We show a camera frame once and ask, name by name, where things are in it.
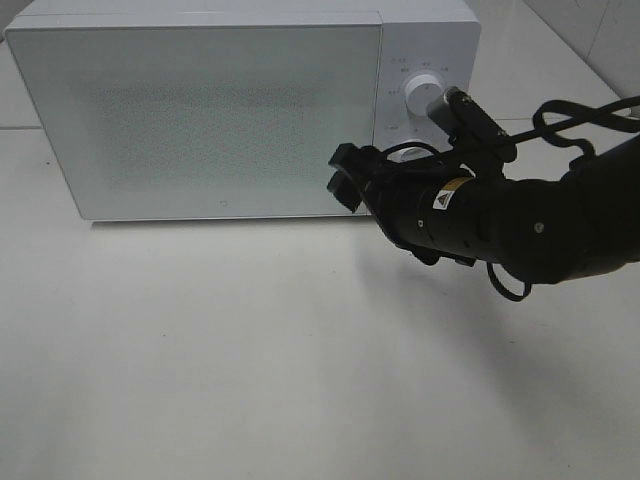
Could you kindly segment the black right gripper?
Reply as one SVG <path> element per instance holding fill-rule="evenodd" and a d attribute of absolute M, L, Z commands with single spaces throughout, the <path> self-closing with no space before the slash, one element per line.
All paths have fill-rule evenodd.
<path fill-rule="evenodd" d="M 419 235 L 416 215 L 419 187 L 406 180 L 385 183 L 374 178 L 374 171 L 385 157 L 375 147 L 357 147 L 352 143 L 338 146 L 329 165 L 346 173 L 363 173 L 359 190 L 342 172 L 335 172 L 327 190 L 349 212 L 355 213 L 362 201 L 374 217 L 384 236 L 397 248 L 412 254 L 424 265 L 435 265 L 440 254 L 416 243 Z"/>

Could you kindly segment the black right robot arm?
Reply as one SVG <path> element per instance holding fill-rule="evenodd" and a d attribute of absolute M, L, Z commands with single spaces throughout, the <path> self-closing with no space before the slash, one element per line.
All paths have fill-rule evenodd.
<path fill-rule="evenodd" d="M 329 164 L 334 197 L 350 210 L 366 205 L 396 247 L 427 265 L 481 260 L 528 284 L 557 284 L 639 260 L 638 138 L 555 181 L 446 167 L 409 173 L 353 144 Z"/>

